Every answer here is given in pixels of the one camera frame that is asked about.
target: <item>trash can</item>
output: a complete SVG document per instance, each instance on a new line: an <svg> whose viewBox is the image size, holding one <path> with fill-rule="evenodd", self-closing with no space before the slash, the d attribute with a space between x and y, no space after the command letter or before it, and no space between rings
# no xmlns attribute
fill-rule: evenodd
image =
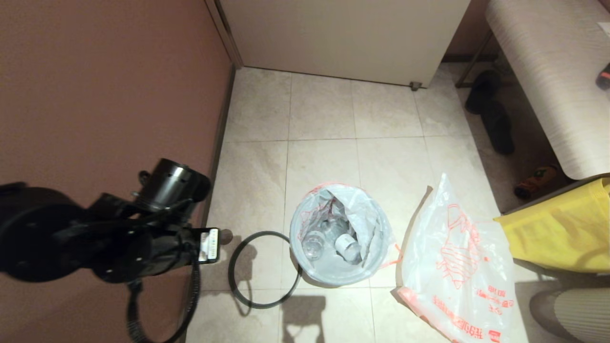
<svg viewBox="0 0 610 343"><path fill-rule="evenodd" d="M388 219L366 192L325 184L309 192L290 223L290 246L314 280L343 286L371 277L394 242Z"/></svg>

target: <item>yellow fabric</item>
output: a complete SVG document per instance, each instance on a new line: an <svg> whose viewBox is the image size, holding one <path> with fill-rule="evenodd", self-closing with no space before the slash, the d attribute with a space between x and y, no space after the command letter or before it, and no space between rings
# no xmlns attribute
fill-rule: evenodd
<svg viewBox="0 0 610 343"><path fill-rule="evenodd" d="M610 272L610 178L495 218L513 257L574 272Z"/></svg>

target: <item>plastic garbage bag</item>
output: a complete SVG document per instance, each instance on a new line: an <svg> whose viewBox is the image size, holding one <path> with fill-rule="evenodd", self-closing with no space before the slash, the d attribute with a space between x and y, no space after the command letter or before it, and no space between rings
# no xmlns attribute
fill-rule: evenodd
<svg viewBox="0 0 610 343"><path fill-rule="evenodd" d="M508 343L513 268L502 227L473 222L443 174L409 235L398 294L452 341Z"/></svg>
<svg viewBox="0 0 610 343"><path fill-rule="evenodd" d="M393 243L379 204L344 184L309 192L290 223L290 246L299 265L314 280L333 286L371 277Z"/></svg>

